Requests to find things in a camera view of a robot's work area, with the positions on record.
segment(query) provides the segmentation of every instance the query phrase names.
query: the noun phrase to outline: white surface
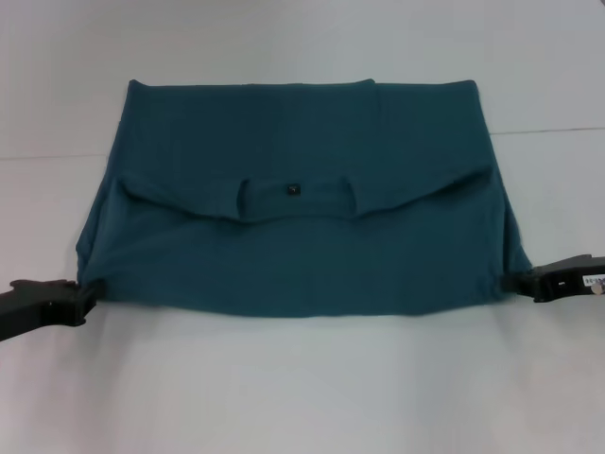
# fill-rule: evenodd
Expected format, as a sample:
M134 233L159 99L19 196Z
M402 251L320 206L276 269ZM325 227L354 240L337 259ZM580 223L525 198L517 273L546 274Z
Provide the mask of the white surface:
M248 3L0 3L0 291L75 275L128 79L472 78L492 131L605 126L598 0ZM493 142L531 259L605 254L605 131ZM604 354L598 298L291 321L101 305L0 343L0 452L600 454Z

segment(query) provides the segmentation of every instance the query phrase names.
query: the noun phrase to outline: white table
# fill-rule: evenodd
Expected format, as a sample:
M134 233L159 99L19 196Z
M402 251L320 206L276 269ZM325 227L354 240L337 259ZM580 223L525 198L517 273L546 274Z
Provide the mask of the white table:
M0 291L75 275L129 79L475 79L530 258L605 254L603 43L598 0L5 0ZM604 358L596 297L420 319L100 305L0 343L0 452L600 454Z

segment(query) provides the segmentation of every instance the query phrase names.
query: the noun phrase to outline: teal fabric bag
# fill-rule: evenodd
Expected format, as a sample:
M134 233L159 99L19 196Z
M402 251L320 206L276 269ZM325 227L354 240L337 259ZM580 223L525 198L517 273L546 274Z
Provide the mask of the teal fabric bag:
M475 83L130 83L78 280L262 317L421 315L530 268Z

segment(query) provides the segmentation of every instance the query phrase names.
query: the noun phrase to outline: teal fabric cover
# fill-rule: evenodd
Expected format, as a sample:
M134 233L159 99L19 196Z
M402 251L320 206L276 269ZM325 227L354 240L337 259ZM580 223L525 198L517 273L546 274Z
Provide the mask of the teal fabric cover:
M483 305L530 268L472 81L133 80L77 250L110 301L263 317Z

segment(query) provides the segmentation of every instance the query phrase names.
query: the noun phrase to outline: white label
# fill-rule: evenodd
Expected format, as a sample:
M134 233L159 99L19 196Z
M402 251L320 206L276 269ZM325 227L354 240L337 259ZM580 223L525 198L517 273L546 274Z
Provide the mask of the white label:
M582 276L584 286L590 287L592 284L605 284L605 274L593 274L590 276Z

